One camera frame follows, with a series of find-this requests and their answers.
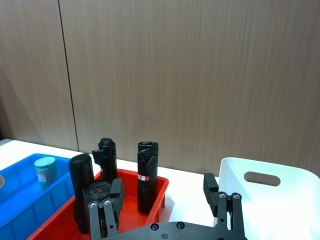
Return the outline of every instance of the blue bin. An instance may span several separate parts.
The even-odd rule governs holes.
[[[41,190],[35,161],[54,157],[56,181]],[[33,154],[0,171],[4,186],[0,189],[0,240],[24,240],[73,195],[69,158]]]

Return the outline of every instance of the teal container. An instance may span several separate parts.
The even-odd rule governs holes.
[[[40,158],[34,162],[34,166],[42,190],[45,190],[56,181],[57,166],[54,157]]]

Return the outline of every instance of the red plastic bin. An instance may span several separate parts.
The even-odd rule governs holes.
[[[119,219],[119,232],[123,233],[142,227],[144,225],[159,222],[159,215],[162,208],[165,208],[165,192],[169,180],[158,176],[156,179],[157,198],[149,213],[142,214],[138,211],[137,184],[138,173],[118,169],[118,178],[123,179],[124,202]],[[74,200],[69,199],[54,215],[45,221],[29,237],[29,240],[89,240],[89,234],[81,234],[74,219]]]

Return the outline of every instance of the black trash bag roll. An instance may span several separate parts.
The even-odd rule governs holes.
[[[99,150],[93,150],[94,162],[101,167],[101,179],[112,184],[118,178],[116,143],[111,138],[102,138]]]
[[[74,190],[74,219],[82,234],[87,234],[88,224],[84,205],[84,187],[94,180],[92,161],[89,154],[74,156],[69,160],[69,172]]]
[[[89,203],[97,202],[98,204],[102,203],[103,200],[109,197],[111,189],[111,184],[104,180],[94,180],[87,184],[83,189],[83,200],[85,207],[85,215],[87,220],[87,227],[90,233],[90,215],[89,215]],[[98,209],[99,219],[105,218],[105,212],[103,208]],[[108,234],[106,220],[100,222],[101,228],[101,238],[106,238]]]
[[[138,143],[138,210],[145,214],[150,213],[157,198],[158,152],[157,142]]]

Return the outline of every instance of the container lid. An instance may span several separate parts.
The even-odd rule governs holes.
[[[35,161],[34,166],[36,168],[42,169],[42,168],[47,168],[49,165],[54,164],[55,162],[56,162],[56,159],[54,157],[46,156]]]

